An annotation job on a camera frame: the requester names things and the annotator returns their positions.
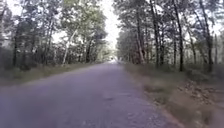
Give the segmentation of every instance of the forest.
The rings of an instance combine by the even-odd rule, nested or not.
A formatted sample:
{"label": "forest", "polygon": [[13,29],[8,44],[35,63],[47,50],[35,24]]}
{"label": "forest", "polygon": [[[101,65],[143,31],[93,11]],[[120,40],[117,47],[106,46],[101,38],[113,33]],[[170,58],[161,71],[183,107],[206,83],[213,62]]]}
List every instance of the forest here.
{"label": "forest", "polygon": [[108,54],[98,0],[0,1],[0,68],[26,71],[99,61]]}
{"label": "forest", "polygon": [[222,0],[114,0],[118,57],[206,73],[224,60]]}

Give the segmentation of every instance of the asphalt road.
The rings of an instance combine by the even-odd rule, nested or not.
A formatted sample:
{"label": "asphalt road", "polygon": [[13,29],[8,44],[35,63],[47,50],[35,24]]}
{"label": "asphalt road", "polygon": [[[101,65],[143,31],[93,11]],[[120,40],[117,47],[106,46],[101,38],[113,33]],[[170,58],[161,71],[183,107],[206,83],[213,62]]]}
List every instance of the asphalt road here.
{"label": "asphalt road", "polygon": [[0,128],[176,128],[118,64],[0,91]]}

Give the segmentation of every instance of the dirt shoulder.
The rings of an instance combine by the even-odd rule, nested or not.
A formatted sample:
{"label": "dirt shoulder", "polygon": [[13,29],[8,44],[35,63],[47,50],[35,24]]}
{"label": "dirt shoulder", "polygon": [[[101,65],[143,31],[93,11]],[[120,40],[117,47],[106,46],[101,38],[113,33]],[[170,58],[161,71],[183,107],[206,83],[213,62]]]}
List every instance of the dirt shoulder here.
{"label": "dirt shoulder", "polygon": [[19,69],[2,70],[0,76],[0,86],[10,86],[15,84],[21,84],[32,80],[49,77],[55,74],[68,72],[84,67],[91,66],[93,64],[73,64],[54,67],[37,67],[29,71],[21,71]]}
{"label": "dirt shoulder", "polygon": [[147,66],[125,64],[127,71],[147,92],[150,100],[162,107],[185,128],[208,128],[214,111],[215,89],[199,84],[184,73],[158,71]]}

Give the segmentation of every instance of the roadside grass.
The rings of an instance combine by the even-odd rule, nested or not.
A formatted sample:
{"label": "roadside grass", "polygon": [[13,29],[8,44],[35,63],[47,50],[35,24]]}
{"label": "roadside grass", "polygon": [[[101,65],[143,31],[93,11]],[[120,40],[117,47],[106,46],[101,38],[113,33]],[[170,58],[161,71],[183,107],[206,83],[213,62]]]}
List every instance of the roadside grass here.
{"label": "roadside grass", "polygon": [[25,82],[29,82],[36,79],[41,79],[44,77],[49,77],[51,75],[60,74],[63,72],[68,72],[84,67],[91,66],[93,64],[72,64],[72,65],[57,65],[54,67],[47,67],[47,66],[39,66],[37,68],[32,68],[29,71],[22,71],[20,69],[12,69],[8,71],[4,71],[4,77],[7,80],[13,81],[13,83],[21,84]]}
{"label": "roadside grass", "polygon": [[208,127],[214,97],[210,86],[193,81],[189,78],[189,74],[175,72],[166,67],[156,70],[150,65],[125,64],[124,66],[135,79],[141,82],[149,99],[168,111],[186,128]]}

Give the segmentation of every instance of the sky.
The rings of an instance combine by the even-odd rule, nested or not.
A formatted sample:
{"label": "sky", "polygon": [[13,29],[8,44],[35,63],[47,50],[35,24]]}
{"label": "sky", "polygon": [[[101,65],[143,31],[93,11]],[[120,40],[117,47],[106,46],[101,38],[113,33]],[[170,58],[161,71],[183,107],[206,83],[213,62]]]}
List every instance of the sky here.
{"label": "sky", "polygon": [[[12,10],[14,15],[19,15],[21,13],[21,8],[15,7],[14,4],[16,4],[16,0],[6,0],[8,3],[9,8]],[[106,32],[108,33],[106,40],[109,42],[110,47],[115,49],[117,38],[120,29],[117,27],[119,24],[118,17],[113,13],[113,1],[112,0],[102,0],[101,7],[103,9],[104,15],[107,17],[106,19]],[[54,40],[58,40],[60,34],[56,34]]]}

